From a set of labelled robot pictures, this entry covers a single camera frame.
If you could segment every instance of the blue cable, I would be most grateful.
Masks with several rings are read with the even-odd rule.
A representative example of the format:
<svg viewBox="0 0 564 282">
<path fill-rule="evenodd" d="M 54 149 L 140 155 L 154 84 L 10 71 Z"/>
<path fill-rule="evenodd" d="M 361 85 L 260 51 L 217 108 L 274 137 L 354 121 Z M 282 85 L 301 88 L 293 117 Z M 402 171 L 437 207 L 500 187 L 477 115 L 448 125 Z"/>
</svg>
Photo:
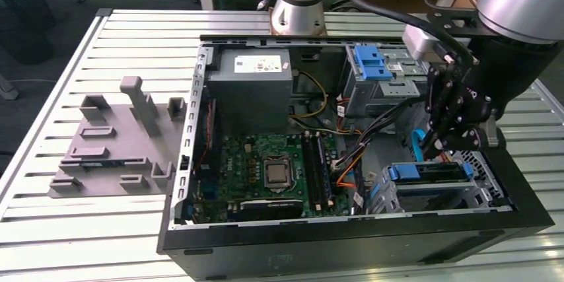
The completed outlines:
<svg viewBox="0 0 564 282">
<path fill-rule="evenodd" d="M 412 132 L 412 146 L 413 146 L 413 155 L 414 155 L 414 160 L 417 162 L 422 162 L 424 158 L 422 158 L 422 151 L 420 148 L 420 141 L 425 138 L 425 132 L 422 131 L 422 129 L 417 128 L 413 130 Z"/>
</svg>

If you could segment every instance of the motherboard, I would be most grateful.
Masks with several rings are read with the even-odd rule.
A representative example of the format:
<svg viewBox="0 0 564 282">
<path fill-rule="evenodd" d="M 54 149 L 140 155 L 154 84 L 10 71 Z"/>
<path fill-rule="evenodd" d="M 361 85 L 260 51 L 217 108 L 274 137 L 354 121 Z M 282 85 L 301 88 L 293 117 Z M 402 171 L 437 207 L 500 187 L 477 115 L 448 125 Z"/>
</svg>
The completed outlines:
<svg viewBox="0 0 564 282">
<path fill-rule="evenodd" d="M 224 223 L 348 214 L 333 193 L 332 135 L 245 135 L 222 139 L 218 178 L 202 180 L 197 222 Z"/>
</svg>

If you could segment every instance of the blue plastic latch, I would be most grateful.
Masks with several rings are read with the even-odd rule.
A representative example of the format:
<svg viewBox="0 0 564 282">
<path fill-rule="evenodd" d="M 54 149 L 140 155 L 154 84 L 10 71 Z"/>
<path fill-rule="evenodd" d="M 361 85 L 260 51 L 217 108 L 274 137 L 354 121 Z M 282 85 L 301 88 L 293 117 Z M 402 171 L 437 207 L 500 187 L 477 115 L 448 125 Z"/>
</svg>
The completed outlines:
<svg viewBox="0 0 564 282">
<path fill-rule="evenodd" d="M 373 199 L 378 190 L 380 190 L 380 184 L 376 184 L 376 186 L 370 190 L 370 199 Z"/>
<path fill-rule="evenodd" d="M 394 169 L 397 170 L 398 178 L 401 180 L 421 178 L 414 164 L 398 164 L 394 166 Z"/>
<path fill-rule="evenodd" d="M 362 70 L 362 78 L 369 81 L 389 80 L 392 73 L 385 68 L 385 57 L 374 46 L 354 46 L 354 58 Z"/>
<path fill-rule="evenodd" d="M 389 173 L 389 178 L 392 181 L 398 179 L 396 169 L 393 167 L 388 168 L 388 173 Z"/>
<path fill-rule="evenodd" d="M 469 163 L 464 162 L 461 164 L 461 168 L 464 169 L 464 172 L 466 173 L 468 178 L 472 178 L 474 176 L 474 169 L 469 165 Z"/>
</svg>

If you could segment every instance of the ram slot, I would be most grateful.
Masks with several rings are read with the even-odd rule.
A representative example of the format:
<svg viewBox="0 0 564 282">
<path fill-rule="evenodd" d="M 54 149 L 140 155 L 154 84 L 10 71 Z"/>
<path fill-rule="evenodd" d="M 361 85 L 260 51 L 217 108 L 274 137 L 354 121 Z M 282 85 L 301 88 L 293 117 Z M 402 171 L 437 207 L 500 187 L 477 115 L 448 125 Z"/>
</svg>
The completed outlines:
<svg viewBox="0 0 564 282">
<path fill-rule="evenodd" d="M 321 175 L 321 161 L 318 158 L 317 138 L 312 135 L 301 136 L 302 162 L 305 182 L 308 184 L 309 207 L 320 211 L 326 208 L 325 186 Z"/>
<path fill-rule="evenodd" d="M 316 143 L 317 143 L 317 157 L 318 157 L 318 177 L 321 178 L 321 184 L 325 191 L 325 200 L 329 203 L 329 206 L 332 205 L 332 183 L 329 181 L 329 165 L 326 164 L 326 158 L 325 158 L 325 149 L 324 149 L 324 140 L 321 137 L 316 136 Z"/>
</svg>

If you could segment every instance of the sticker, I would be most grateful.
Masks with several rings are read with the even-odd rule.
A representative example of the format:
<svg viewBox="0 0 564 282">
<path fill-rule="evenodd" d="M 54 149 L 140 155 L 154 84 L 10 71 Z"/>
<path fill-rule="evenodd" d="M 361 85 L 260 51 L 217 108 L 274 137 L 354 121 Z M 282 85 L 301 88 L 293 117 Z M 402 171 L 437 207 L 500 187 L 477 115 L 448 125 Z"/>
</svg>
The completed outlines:
<svg viewBox="0 0 564 282">
<path fill-rule="evenodd" d="M 236 73 L 276 73 L 281 71 L 280 55 L 238 55 L 234 58 Z"/>
<path fill-rule="evenodd" d="M 336 107 L 336 115 L 338 117 L 344 117 L 344 106 L 337 106 Z"/>
<path fill-rule="evenodd" d="M 354 192 L 354 197 L 352 199 L 358 206 L 364 206 L 364 198 L 357 192 Z"/>
<path fill-rule="evenodd" d="M 401 65 L 398 63 L 388 64 L 386 67 L 388 67 L 388 71 L 402 71 Z"/>
</svg>

